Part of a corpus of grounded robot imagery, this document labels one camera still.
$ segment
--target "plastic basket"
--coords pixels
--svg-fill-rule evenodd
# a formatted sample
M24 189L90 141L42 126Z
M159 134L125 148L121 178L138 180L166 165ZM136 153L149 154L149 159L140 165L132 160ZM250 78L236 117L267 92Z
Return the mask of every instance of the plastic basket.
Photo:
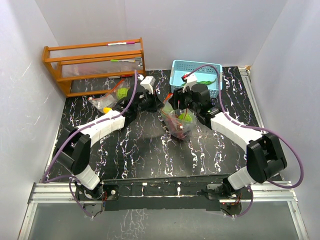
M220 88L222 89L222 66L220 64L208 63L208 62L198 62L198 61L182 61L174 60L172 63L171 75L170 75L170 86L171 92L173 93L175 89L183 87L184 82L181 77L190 73L192 70L204 65L211 64L216 67L220 75ZM205 82L207 85L210 97L216 98L219 94L218 81L216 71L210 67L205 66L194 73L197 77L197 83Z

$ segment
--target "marker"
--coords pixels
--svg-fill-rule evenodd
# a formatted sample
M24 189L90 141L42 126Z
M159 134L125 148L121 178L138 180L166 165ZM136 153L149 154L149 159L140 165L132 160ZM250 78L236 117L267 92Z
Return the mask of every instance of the marker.
M107 46L126 45L126 44L135 44L135 42L134 41L115 42L115 43L108 43Z
M122 63L135 63L136 60L115 60L115 59L111 59L110 62L112 63L116 63L116 62L122 62Z

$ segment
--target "pink marker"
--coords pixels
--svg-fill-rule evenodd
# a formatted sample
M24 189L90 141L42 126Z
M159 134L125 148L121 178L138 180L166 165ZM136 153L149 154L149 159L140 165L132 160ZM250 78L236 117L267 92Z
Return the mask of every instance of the pink marker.
M134 41L115 42L115 43L108 43L107 46L126 45L126 44L135 44L135 42Z

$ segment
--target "transparent bag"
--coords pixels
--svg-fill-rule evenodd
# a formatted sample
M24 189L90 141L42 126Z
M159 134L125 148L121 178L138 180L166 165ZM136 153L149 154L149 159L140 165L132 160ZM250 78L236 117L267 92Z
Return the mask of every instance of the transparent bag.
M99 98L89 97L88 101L98 109L100 112L104 113L104 108L113 108L116 103L127 96L129 86L122 79L117 85L108 93Z
M168 102L172 95L170 93L163 102L164 107L160 111L162 119L171 135L181 140L189 140L197 118L189 109L174 110Z

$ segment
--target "wooden frame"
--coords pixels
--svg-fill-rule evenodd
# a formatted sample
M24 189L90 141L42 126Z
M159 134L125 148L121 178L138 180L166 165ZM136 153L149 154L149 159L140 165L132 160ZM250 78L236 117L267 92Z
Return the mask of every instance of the wooden frame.
M61 57L50 57L52 51L64 51L73 49L83 49L83 48L94 48L94 47L104 47L107 44L122 43L122 42L134 42L135 44L140 43L139 50L130 51L117 51L117 52L106 52L106 53L94 53L85 55L72 55L72 56L61 56ZM65 96L76 97L76 96L86 96L95 94L105 94L110 90L97 90L97 91L86 91L86 92L75 92L71 93L72 81L81 79L94 79L94 78L107 78L122 75L134 75L134 70L126 71L115 71L115 72L97 72L93 74L84 74L76 76L63 76L63 67L68 65L86 64L86 63L98 63L98 62L108 62L110 60L125 60L125 59L135 59L141 58L142 66L137 70L139 74L146 75L146 66L144 58L144 47L142 37L139 39L121 40L121 41L108 41L90 44L79 44L79 45L69 45L69 46L55 46L48 47L45 46L42 53L42 62L44 66L48 69L62 92Z

